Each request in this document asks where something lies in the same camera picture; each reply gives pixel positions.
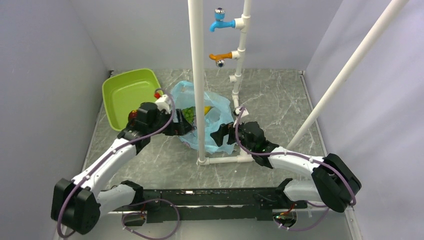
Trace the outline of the green fake grape bunch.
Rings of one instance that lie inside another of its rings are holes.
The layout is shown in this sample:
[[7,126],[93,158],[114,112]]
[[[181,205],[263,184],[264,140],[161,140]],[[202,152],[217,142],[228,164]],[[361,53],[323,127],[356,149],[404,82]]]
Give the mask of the green fake grape bunch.
[[192,106],[192,107],[184,108],[181,111],[186,121],[190,124],[193,124],[195,120],[196,108]]

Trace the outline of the yellow fake mango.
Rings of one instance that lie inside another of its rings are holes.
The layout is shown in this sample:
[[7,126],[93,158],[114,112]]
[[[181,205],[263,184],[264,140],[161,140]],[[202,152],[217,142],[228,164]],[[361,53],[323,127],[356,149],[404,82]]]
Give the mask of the yellow fake mango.
[[211,109],[212,109],[212,106],[205,106],[204,107],[204,115],[207,115]]

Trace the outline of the light blue printed plastic bag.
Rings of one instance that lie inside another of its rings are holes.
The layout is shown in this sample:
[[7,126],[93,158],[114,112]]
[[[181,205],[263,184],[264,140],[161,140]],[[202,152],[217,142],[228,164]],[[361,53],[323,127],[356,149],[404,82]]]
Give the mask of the light blue printed plastic bag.
[[[183,110],[185,108],[195,107],[194,90],[193,83],[185,80],[178,82],[170,92],[176,108]],[[209,154],[217,152],[231,154],[234,150],[234,144],[228,145],[224,142],[222,146],[217,146],[215,141],[211,138],[211,133],[216,132],[221,124],[229,124],[234,121],[231,113],[230,101],[221,95],[209,91],[204,92],[203,98],[204,106],[212,106],[209,113],[204,115],[205,151]],[[186,135],[180,136],[179,139],[188,147],[198,150],[196,113],[192,125],[194,126],[194,130]]]

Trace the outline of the dark red fake apple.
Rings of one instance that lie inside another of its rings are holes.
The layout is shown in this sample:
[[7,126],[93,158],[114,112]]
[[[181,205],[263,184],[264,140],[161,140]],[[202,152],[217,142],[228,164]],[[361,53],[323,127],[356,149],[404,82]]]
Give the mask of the dark red fake apple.
[[132,120],[137,118],[137,114],[138,111],[137,110],[132,110],[129,114],[128,114],[128,121],[131,122]]

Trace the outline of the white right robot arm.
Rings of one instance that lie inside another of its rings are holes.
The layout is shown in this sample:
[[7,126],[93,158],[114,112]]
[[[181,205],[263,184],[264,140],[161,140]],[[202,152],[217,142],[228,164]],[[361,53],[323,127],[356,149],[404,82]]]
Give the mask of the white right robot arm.
[[218,146],[228,136],[227,144],[239,145],[262,167],[289,170],[306,177],[306,180],[287,178],[276,187],[275,200],[282,208],[298,202],[321,202],[342,213],[357,203],[356,194],[362,184],[334,153],[311,156],[287,150],[267,140],[256,121],[221,124],[210,136]]

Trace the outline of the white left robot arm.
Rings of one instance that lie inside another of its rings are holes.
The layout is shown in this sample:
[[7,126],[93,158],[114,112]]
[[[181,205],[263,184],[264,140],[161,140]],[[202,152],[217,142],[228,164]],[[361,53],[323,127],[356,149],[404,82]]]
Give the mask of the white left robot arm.
[[105,214],[120,207],[139,209],[144,201],[144,188],[130,180],[112,189],[105,186],[117,171],[132,160],[157,134],[183,136],[194,127],[183,111],[172,103],[144,102],[128,115],[128,123],[112,145],[91,166],[71,180],[62,178],[54,186],[51,218],[57,222],[58,235],[65,239],[62,227],[85,235]]

